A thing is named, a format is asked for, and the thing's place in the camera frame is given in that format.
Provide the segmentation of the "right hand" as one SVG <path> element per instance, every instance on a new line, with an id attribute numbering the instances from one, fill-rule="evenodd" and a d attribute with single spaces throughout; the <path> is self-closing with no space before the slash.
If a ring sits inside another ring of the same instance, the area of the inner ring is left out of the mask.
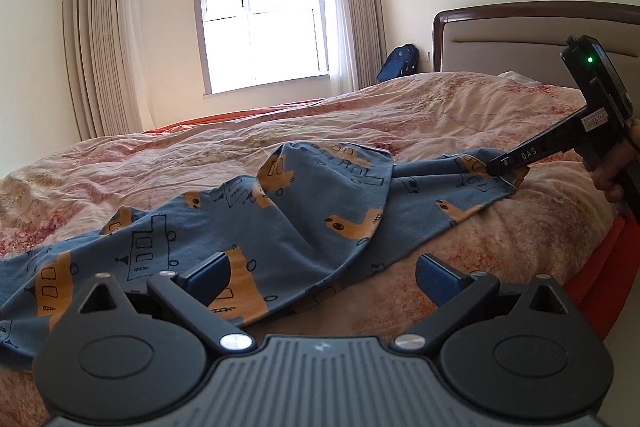
<path id="1" fill-rule="evenodd" d="M 590 173 L 594 187 L 604 194 L 605 199 L 615 205 L 620 215 L 626 215 L 626 195 L 623 187 L 614 181 L 620 170 L 633 160 L 639 159 L 639 119 L 631 121 L 628 138 L 616 144 L 600 161 L 590 162 L 586 158 L 582 165 Z"/>

